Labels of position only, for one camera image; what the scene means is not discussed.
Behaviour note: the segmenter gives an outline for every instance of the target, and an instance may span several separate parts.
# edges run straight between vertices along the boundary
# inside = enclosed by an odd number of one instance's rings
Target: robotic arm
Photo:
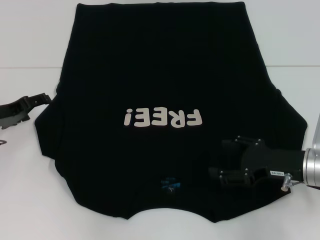
[[[24,96],[19,100],[6,105],[0,105],[0,127],[7,129],[16,126],[18,123],[30,120],[28,113],[35,107],[43,104],[50,104],[52,101],[45,93],[35,96]],[[6,144],[4,140],[0,140],[0,146]]]
[[[282,190],[296,184],[320,187],[320,116],[311,148],[306,151],[270,149],[263,139],[238,136],[224,142],[228,149],[243,149],[240,170],[209,168],[212,178],[219,178],[224,187],[252,186],[262,178],[282,179]]]

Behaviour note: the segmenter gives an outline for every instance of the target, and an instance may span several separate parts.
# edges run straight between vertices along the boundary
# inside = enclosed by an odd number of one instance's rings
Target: white lettering
[[[136,112],[142,114],[135,115],[135,118],[143,119],[143,121],[136,121],[134,125],[139,128],[150,126],[149,108],[137,108]]]
[[[168,110],[166,107],[155,107],[153,109],[155,112],[160,113],[154,113],[152,116],[154,118],[160,118],[161,120],[153,120],[151,122],[152,125],[155,126],[166,126],[168,124]]]
[[[202,118],[198,109],[193,111],[194,114],[188,114],[188,119],[195,119],[194,121],[187,121],[186,124],[188,126],[197,126],[202,124]]]
[[[172,116],[171,125],[174,128],[183,128],[186,125],[185,120],[185,113],[182,110],[179,110],[179,115],[176,114],[174,111],[169,111],[170,116]]]
[[[125,126],[129,126],[130,125],[130,121],[131,121],[131,113],[132,113],[132,109],[129,108],[126,110],[127,114],[125,115],[124,118],[124,125]]]

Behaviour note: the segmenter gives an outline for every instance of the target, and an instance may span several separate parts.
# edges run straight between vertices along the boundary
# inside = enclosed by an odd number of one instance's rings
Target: white table surface
[[[55,96],[77,3],[0,1],[0,105],[40,93]],[[245,3],[271,81],[308,122],[303,149],[308,148],[320,113],[320,1]],[[8,141],[0,146],[0,240],[320,237],[320,191],[301,184],[293,188],[292,194],[268,206],[219,223],[174,209],[148,210],[124,220],[84,208],[75,202],[54,161],[41,155],[33,122],[44,108],[35,108],[29,114],[30,121],[0,130],[0,139]]]

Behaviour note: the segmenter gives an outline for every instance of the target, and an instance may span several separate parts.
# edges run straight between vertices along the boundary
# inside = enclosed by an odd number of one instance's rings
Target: black t-shirt
[[[240,167],[222,140],[300,150],[307,124],[271,83],[245,4],[207,2],[79,4],[57,95],[35,126],[79,204],[217,222],[287,194],[279,180],[210,179],[209,167]]]

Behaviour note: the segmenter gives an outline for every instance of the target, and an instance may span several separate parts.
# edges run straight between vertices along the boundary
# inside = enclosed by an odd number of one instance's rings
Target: exclamation mark
[[[126,110],[127,114],[125,115],[125,118],[124,118],[124,125],[125,126],[129,126],[130,125],[130,122],[131,122],[131,113],[132,113],[132,109],[129,108]]]

